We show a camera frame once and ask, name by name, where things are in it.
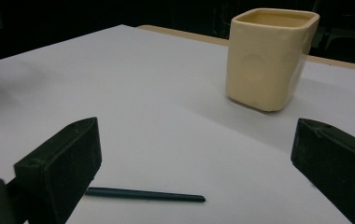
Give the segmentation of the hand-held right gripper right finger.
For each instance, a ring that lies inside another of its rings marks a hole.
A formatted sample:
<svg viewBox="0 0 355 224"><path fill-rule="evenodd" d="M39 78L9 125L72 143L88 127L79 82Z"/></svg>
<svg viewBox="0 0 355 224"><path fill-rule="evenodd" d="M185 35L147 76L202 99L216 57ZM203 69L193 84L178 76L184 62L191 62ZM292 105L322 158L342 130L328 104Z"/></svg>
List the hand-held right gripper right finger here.
<svg viewBox="0 0 355 224"><path fill-rule="evenodd" d="M297 121L292 164L355 224L355 137L312 119Z"/></svg>

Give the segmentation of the white table sheet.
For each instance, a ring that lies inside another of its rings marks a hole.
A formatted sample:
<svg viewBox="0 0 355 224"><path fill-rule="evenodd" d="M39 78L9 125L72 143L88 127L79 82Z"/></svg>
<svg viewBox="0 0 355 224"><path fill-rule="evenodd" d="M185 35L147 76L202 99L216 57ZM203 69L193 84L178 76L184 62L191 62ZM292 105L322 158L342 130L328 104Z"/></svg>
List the white table sheet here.
<svg viewBox="0 0 355 224"><path fill-rule="evenodd" d="M207 39L120 25L0 60L0 178L95 117L95 186L205 201L85 197L68 224L349 224L290 155L300 118L355 136L355 65L309 58L291 101L263 113L226 96L226 56Z"/></svg>

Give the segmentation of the dark teal pen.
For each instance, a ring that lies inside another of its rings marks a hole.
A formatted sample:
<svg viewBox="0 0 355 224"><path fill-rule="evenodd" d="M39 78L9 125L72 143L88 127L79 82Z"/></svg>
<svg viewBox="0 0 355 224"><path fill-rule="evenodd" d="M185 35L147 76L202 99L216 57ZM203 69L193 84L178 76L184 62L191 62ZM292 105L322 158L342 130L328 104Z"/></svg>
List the dark teal pen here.
<svg viewBox="0 0 355 224"><path fill-rule="evenodd" d="M204 203L206 201L206 198L202 195L145 191L136 189L111 189L89 187L85 191L85 194L94 197L108 197L132 200L158 200L195 203Z"/></svg>

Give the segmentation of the cream square ceramic cup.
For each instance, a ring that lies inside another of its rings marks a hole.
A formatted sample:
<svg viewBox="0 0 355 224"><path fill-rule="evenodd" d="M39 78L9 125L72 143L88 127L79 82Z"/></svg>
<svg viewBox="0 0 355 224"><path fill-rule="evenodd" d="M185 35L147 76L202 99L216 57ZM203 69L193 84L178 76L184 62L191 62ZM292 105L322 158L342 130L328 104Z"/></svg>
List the cream square ceramic cup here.
<svg viewBox="0 0 355 224"><path fill-rule="evenodd" d="M232 18L227 96L266 112L282 109L295 92L319 21L315 12L280 8Z"/></svg>

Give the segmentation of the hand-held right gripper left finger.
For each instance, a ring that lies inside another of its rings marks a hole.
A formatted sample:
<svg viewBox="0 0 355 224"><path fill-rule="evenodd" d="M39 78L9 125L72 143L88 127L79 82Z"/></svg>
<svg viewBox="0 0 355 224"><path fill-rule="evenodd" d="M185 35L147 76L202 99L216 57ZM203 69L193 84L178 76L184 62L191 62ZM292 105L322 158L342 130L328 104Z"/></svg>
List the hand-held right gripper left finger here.
<svg viewBox="0 0 355 224"><path fill-rule="evenodd" d="M64 224L102 163L98 121L75 121L14 164L30 224Z"/></svg>

